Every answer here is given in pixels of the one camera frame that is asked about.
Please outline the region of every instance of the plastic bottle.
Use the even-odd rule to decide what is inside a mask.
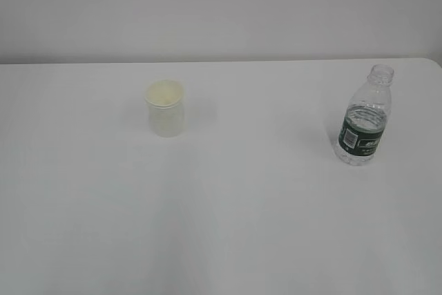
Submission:
[[[335,154],[350,165],[367,164],[374,156],[392,107],[394,70],[375,65],[365,82],[350,99]]]

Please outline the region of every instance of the table surface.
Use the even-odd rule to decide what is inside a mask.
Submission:
[[[396,71],[373,162],[334,155]],[[186,131],[151,133],[158,79]],[[0,66],[0,292],[440,294],[442,69],[428,59]]]

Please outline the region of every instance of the water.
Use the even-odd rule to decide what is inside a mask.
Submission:
[[[387,124],[387,115],[376,105],[350,106],[345,114],[345,119],[352,128],[363,133],[380,133]],[[354,166],[367,164],[374,156],[350,155],[340,146],[339,142],[336,143],[334,151],[343,162]]]

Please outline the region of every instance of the dark green label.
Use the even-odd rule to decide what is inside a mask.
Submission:
[[[378,147],[382,133],[364,133],[351,127],[344,119],[343,128],[339,133],[339,145],[350,155],[372,155]]]

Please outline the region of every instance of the white cup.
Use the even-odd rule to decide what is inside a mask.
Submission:
[[[184,89],[181,83],[165,79],[147,88],[144,99],[149,108],[149,124],[162,137],[179,135],[184,129]]]

